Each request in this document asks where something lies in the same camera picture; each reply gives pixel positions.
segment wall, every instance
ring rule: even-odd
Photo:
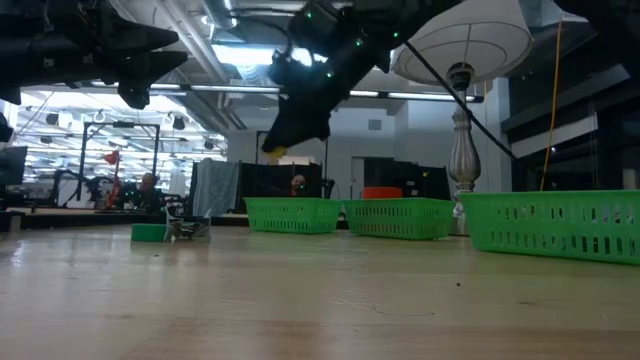
[[[509,117],[508,81],[497,79],[482,104],[470,104],[478,120],[506,144],[501,137],[500,122]],[[329,139],[328,177],[336,180],[341,197],[349,197],[352,157],[393,157],[399,161],[423,166],[449,167],[454,142],[453,102],[408,101],[395,117],[379,109],[340,109],[332,115]],[[243,121],[255,128],[268,130],[276,112],[239,111]],[[381,131],[369,131],[369,119],[381,119]],[[255,161],[255,130],[236,131],[228,135],[228,161]],[[476,181],[476,192],[511,191],[511,161],[487,137],[473,127],[473,140],[480,157],[482,172]],[[312,156],[324,162],[324,146],[317,140],[289,149],[291,156]],[[450,181],[453,193],[453,181]]]
[[[256,126],[258,130],[268,130],[275,115],[264,111],[265,118],[243,117],[243,121]],[[382,120],[382,130],[368,130],[370,119]],[[336,181],[332,197],[349,198],[351,187],[352,157],[389,157],[394,154],[394,117],[387,116],[382,109],[340,109],[334,112],[331,120],[332,135],[329,138],[327,153],[327,177]],[[256,129],[229,132],[227,135],[227,161],[243,161],[254,163],[256,158]],[[291,156],[311,156],[316,163],[324,163],[325,146],[317,139],[296,145],[287,151]]]
[[[507,144],[501,135],[500,122],[509,117],[508,81],[497,79],[492,85],[485,101],[469,104],[469,108],[494,136]],[[455,139],[452,115],[456,107],[453,102],[407,102],[396,115],[395,158],[423,166],[446,166],[448,169]],[[482,169],[475,191],[511,191],[510,159],[476,126],[472,127],[472,137]],[[453,193],[455,185],[452,180],[450,187]]]
[[[551,145],[558,145],[596,130],[598,130],[598,119],[595,116],[587,116],[582,120],[555,128]],[[516,141],[511,146],[513,153],[519,158],[544,150],[549,146],[549,131]]]

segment lamp base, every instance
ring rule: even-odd
[[[467,217],[464,214],[462,214],[462,216],[453,216],[449,234],[452,236],[471,236],[469,233]]]

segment black cable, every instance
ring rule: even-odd
[[[431,64],[429,64],[429,62],[427,62],[427,60],[420,54],[420,52],[415,47],[413,47],[413,45],[411,45],[411,43],[409,43],[409,41],[405,41],[404,44],[407,46],[407,48],[409,50],[411,50],[411,52],[416,56],[416,58],[418,58],[418,60],[422,63],[422,65],[424,65],[424,67],[426,67],[427,70],[429,70],[429,72],[438,80],[440,85],[442,85],[442,87],[444,87],[447,90],[449,95],[453,96],[453,99],[458,103],[458,105],[462,108],[462,110],[464,110],[464,112],[467,114],[467,116],[469,117],[471,122],[473,122],[473,124],[475,126],[477,126],[478,129],[480,129],[480,131],[482,131],[482,133],[485,136],[487,136],[489,138],[489,140],[491,140],[492,143],[494,143],[498,148],[500,148],[500,150],[502,150],[505,154],[507,154],[513,161],[518,161],[518,158],[511,152],[511,150],[509,150],[498,139],[496,139],[496,137],[493,136],[493,134],[491,134],[489,132],[489,130],[487,130],[487,128],[485,128],[480,123],[480,121],[478,121],[478,119],[475,117],[475,115],[473,115],[473,112],[458,97],[458,94],[456,94],[455,90],[453,90],[451,85],[449,85],[449,83],[447,83],[442,78],[442,76],[440,76],[440,74],[438,74],[436,69],[434,69],[433,66],[431,66]]]

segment wire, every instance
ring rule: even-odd
[[[467,114],[467,116],[469,117],[471,122],[473,122],[473,124],[475,126],[477,126],[478,129],[480,129],[480,131],[482,131],[482,133],[486,137],[488,137],[489,140],[491,140],[492,143],[494,143],[498,148],[500,148],[500,150],[502,150],[505,154],[507,154],[513,161],[518,161],[518,158],[511,152],[511,150],[509,150],[498,139],[496,139],[496,137],[493,136],[493,134],[491,134],[489,132],[489,130],[487,130],[487,128],[485,128],[480,123],[480,121],[478,121],[478,119],[475,117],[475,115],[473,115],[473,112],[471,110],[469,110],[467,105],[458,97],[458,94],[456,94],[455,90],[453,90],[451,85],[449,85],[449,83],[447,83],[442,78],[442,76],[440,76],[440,74],[438,74],[436,69],[434,69],[433,66],[431,66],[431,64],[429,64],[429,62],[420,54],[420,52],[415,47],[413,47],[413,45],[411,45],[411,43],[409,41],[405,41],[404,44],[407,46],[407,48],[409,50],[411,50],[411,52],[416,56],[416,58],[418,58],[418,61],[420,61],[422,63],[422,65],[424,65],[424,67],[426,67],[427,70],[429,70],[429,72],[431,72],[431,74],[436,78],[436,80],[438,80],[440,85],[442,85],[442,87],[444,87],[447,90],[449,95],[453,96],[453,99],[455,100],[455,102],[458,103],[458,105],[462,108],[462,110]]]
[[[553,100],[551,105],[551,128],[549,129],[549,145],[547,145],[547,154],[544,157],[544,167],[542,168],[542,180],[540,181],[540,191],[544,190],[544,180],[547,177],[549,169],[549,160],[551,159],[551,147],[553,145],[553,129],[556,127],[556,112],[558,104],[558,80],[560,79],[560,57],[562,45],[562,16],[560,12],[560,21],[558,21],[558,36],[556,41],[556,70],[553,75]]]
[[[289,32],[287,30],[285,30],[283,27],[281,27],[280,25],[276,25],[272,22],[263,20],[263,19],[259,19],[259,18],[255,18],[255,17],[251,17],[251,14],[243,14],[243,12],[248,12],[248,11],[254,11],[254,10],[246,10],[246,9],[256,9],[256,8],[236,8],[236,9],[232,9],[230,14],[228,15],[230,18],[234,18],[234,19],[242,19],[245,21],[249,21],[249,22],[253,22],[256,24],[260,24],[269,28],[272,28],[278,32],[280,32],[282,35],[284,35],[284,37],[287,39],[287,48],[285,49],[284,54],[285,55],[290,55],[291,52],[293,51],[293,40],[291,39],[291,34],[289,34]]]

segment yellow object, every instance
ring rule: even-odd
[[[287,148],[286,147],[278,146],[272,152],[267,153],[267,155],[269,155],[269,163],[270,164],[277,163],[278,159],[283,157],[286,153],[287,153]]]
[[[553,78],[553,104],[551,105],[551,128],[549,129],[549,146],[547,146],[547,154],[544,158],[544,168],[542,170],[542,181],[540,181],[540,191],[544,190],[544,180],[547,176],[547,170],[549,169],[549,160],[551,158],[551,146],[553,145],[553,129],[556,126],[556,106],[558,101],[558,80],[560,79],[560,57],[562,54],[562,16],[560,13],[560,21],[558,22],[558,41],[556,43],[556,71]]]

